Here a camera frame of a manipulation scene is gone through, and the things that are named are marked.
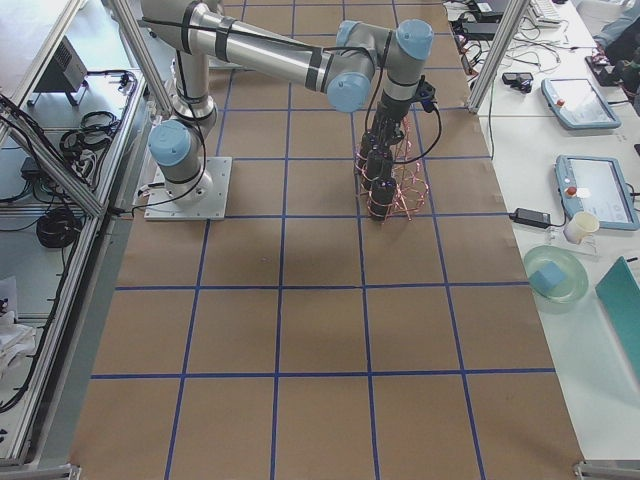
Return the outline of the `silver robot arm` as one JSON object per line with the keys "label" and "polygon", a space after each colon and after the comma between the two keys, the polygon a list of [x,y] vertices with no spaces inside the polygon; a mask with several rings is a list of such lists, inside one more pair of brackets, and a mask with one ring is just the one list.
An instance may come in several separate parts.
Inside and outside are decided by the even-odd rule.
{"label": "silver robot arm", "polygon": [[361,140],[365,185],[388,191],[391,149],[404,139],[402,123],[412,103],[431,99],[422,70],[431,53],[433,30],[420,19],[394,29],[344,21],[336,52],[304,44],[211,10],[203,1],[144,1],[142,20],[175,51],[175,113],[203,121],[215,111],[209,93],[211,57],[298,83],[326,94],[335,110],[363,108],[375,73],[381,72],[380,100]]}

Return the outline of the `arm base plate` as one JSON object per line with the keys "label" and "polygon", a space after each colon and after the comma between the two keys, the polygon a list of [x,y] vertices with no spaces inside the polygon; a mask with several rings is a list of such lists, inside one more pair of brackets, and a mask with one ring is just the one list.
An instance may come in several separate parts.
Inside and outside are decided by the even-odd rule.
{"label": "arm base plate", "polygon": [[144,218],[151,221],[223,220],[226,214],[231,178],[231,157],[207,157],[206,171],[198,184],[166,184],[159,166],[154,182],[161,186],[150,190]]}

